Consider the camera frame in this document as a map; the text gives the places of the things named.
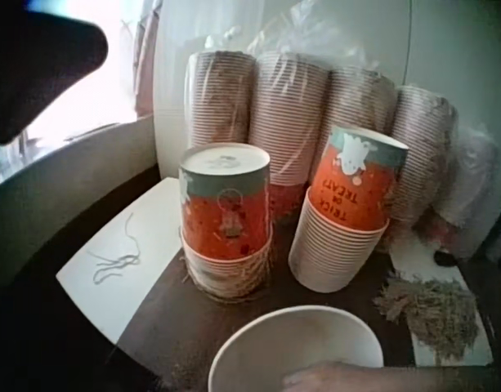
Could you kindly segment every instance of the halloween paper cup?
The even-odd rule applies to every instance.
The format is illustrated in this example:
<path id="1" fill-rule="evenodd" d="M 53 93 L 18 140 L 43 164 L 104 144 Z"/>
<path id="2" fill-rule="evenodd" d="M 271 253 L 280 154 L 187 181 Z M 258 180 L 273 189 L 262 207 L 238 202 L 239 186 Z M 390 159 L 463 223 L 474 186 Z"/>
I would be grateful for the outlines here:
<path id="1" fill-rule="evenodd" d="M 309 198 L 328 219 L 356 230 L 382 228 L 408 146 L 375 131 L 334 127 Z"/>
<path id="2" fill-rule="evenodd" d="M 188 149 L 179 170 L 183 238 L 217 260 L 251 256 L 270 237 L 267 152 L 212 143 Z"/>

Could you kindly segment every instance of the dried grass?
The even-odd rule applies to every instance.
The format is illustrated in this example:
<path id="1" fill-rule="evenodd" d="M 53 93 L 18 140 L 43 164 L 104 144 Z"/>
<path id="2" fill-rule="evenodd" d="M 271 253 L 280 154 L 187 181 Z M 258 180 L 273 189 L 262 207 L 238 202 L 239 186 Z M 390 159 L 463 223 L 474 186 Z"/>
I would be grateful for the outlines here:
<path id="1" fill-rule="evenodd" d="M 403 314 L 409 330 L 436 352 L 436 365 L 445 359 L 461 359 L 479 332 L 476 299 L 459 282 L 433 279 L 414 282 L 392 276 L 374 299 L 387 320 L 397 322 Z"/>

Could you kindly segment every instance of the white string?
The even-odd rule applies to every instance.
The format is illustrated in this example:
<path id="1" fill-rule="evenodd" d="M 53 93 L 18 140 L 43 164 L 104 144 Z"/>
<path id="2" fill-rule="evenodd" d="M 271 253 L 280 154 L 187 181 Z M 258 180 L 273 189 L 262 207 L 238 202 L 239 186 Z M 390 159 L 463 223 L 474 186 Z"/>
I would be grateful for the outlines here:
<path id="1" fill-rule="evenodd" d="M 94 281 L 95 285 L 102 284 L 106 279 L 108 279 L 108 278 L 110 278 L 112 276 L 118 276 L 118 277 L 123 276 L 120 273 L 109 272 L 108 274 L 105 274 L 101 278 L 98 278 L 98 275 L 101 274 L 101 273 L 103 273 L 103 272 L 105 272 L 105 271 L 122 270 L 127 265 L 139 265 L 141 263 L 141 259 L 140 259 L 141 250 L 139 248 L 139 243 L 137 242 L 137 239 L 134 236 L 132 236 L 132 235 L 130 235 L 128 233 L 128 223 L 130 222 L 130 220 L 133 217 L 133 215 L 134 215 L 134 213 L 131 213 L 130 216 L 125 221 L 125 227 L 124 227 L 124 229 L 125 229 L 125 235 L 127 237 L 129 237 L 136 244 L 136 249 L 137 249 L 137 253 L 136 254 L 127 254 L 127 255 L 119 257 L 116 260 L 113 260 L 113 259 L 108 259 L 106 257 L 97 255 L 96 253 L 87 251 L 87 253 L 90 256 L 95 257 L 96 259 L 105 261 L 105 262 L 101 262 L 101 263 L 97 263 L 96 264 L 96 266 L 103 266 L 104 268 L 99 268 L 94 273 L 94 276 L 92 277 L 92 280 Z"/>

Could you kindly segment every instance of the table surface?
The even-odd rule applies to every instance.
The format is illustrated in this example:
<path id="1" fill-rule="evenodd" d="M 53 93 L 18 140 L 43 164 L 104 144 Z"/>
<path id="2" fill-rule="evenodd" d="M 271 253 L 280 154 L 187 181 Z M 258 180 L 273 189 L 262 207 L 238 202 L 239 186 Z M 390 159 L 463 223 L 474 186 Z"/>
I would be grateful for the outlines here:
<path id="1" fill-rule="evenodd" d="M 372 303 L 392 270 L 390 257 L 374 253 L 340 292 L 311 292 L 289 273 L 286 255 L 293 230 L 288 226 L 276 236 L 271 284 L 253 301 L 226 305 L 205 296 L 186 278 L 178 254 L 113 346 L 79 312 L 55 275 L 93 234 L 158 180 L 154 168 L 105 196 L 60 230 L 0 292 L 0 390 L 36 385 L 38 390 L 203 391 L 210 363 L 232 333 L 261 314 L 308 304 L 356 314 L 378 336 L 387 366 L 413 365 L 405 323 L 385 321 Z M 477 295 L 495 361 L 501 365 L 501 273 L 495 265 L 477 261 L 461 270 Z"/>

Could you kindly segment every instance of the curtain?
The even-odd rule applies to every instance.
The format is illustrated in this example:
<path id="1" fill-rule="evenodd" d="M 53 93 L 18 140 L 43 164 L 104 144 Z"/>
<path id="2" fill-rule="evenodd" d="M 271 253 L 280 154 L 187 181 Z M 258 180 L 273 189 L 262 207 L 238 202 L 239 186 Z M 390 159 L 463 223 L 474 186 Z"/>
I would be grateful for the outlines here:
<path id="1" fill-rule="evenodd" d="M 154 54 L 163 0 L 144 0 L 136 27 L 133 88 L 138 118 L 154 112 Z"/>

